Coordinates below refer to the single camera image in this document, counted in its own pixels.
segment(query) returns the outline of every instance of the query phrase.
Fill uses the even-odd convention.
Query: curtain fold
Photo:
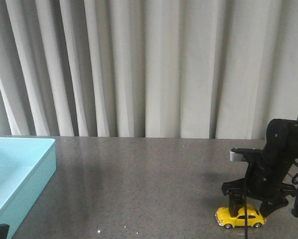
[[[298,0],[0,1],[0,135],[264,138],[298,118]]]

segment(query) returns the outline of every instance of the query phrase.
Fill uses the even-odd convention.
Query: speckled stone surface
[[[222,183],[247,166],[230,162],[229,150],[264,143],[58,137],[57,171],[13,239],[243,239],[243,228],[226,230],[214,214],[228,206]],[[298,239],[289,201],[249,238]]]

